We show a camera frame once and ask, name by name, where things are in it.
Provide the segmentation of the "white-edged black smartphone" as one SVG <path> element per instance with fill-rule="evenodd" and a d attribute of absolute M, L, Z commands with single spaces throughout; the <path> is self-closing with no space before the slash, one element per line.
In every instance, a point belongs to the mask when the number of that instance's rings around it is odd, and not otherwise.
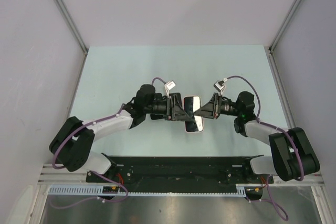
<path fill-rule="evenodd" d="M 182 99 L 181 94 L 179 92 L 170 93 L 169 97 L 171 97 L 172 99 L 177 99 L 177 100 L 181 100 Z"/>

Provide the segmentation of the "black phone case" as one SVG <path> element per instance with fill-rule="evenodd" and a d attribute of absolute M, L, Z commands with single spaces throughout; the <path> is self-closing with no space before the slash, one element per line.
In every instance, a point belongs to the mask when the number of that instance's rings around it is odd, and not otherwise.
<path fill-rule="evenodd" d="M 150 118 L 151 120 L 161 120 L 164 119 L 164 116 L 159 114 L 150 114 Z"/>

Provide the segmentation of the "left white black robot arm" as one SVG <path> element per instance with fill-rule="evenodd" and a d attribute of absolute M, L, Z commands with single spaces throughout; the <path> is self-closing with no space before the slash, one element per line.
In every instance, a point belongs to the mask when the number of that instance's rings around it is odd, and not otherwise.
<path fill-rule="evenodd" d="M 68 118 L 49 146 L 53 168 L 69 172 L 82 168 L 97 173 L 105 182 L 112 181 L 116 169 L 108 156 L 92 151 L 93 143 L 113 133 L 137 127 L 147 115 L 154 120 L 187 122 L 192 119 L 184 111 L 179 93 L 162 95 L 153 85 L 144 84 L 135 97 L 122 104 L 115 114 L 92 121 L 82 121 L 75 116 Z"/>

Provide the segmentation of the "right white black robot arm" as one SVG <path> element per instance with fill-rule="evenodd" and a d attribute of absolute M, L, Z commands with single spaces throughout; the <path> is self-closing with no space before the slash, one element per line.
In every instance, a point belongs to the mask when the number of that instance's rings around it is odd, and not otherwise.
<path fill-rule="evenodd" d="M 283 181 L 302 180 L 320 170 L 319 160 L 300 127 L 282 129 L 257 119 L 254 95 L 243 91 L 235 102 L 214 93 L 211 100 L 194 112 L 195 116 L 217 119 L 220 115 L 234 116 L 235 132 L 257 139 L 270 146 L 270 156 L 250 159 L 242 169 L 243 179 L 254 183 L 261 174 L 277 175 Z"/>

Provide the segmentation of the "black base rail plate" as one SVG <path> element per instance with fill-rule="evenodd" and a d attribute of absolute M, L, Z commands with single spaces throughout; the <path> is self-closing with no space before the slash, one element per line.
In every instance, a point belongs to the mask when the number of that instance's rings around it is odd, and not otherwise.
<path fill-rule="evenodd" d="M 267 174 L 254 174 L 250 159 L 233 157 L 109 157 L 112 166 L 103 175 L 87 172 L 89 184 L 109 186 L 116 180 L 126 189 L 173 189 L 193 192 L 219 191 L 242 184 L 245 189 L 262 189 L 261 183 L 274 182 Z"/>

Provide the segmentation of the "left aluminium frame post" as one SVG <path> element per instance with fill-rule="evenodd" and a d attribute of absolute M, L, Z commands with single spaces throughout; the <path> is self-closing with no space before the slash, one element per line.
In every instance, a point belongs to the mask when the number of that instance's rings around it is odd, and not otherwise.
<path fill-rule="evenodd" d="M 64 0 L 53 0 L 61 14 L 61 16 L 63 17 L 67 27 L 69 28 L 71 34 L 73 35 L 76 43 L 78 44 L 78 46 L 80 47 L 81 51 L 84 53 L 84 55 L 86 56 L 88 54 L 88 47 L 86 46 L 78 28 L 77 25 L 75 24 Z"/>

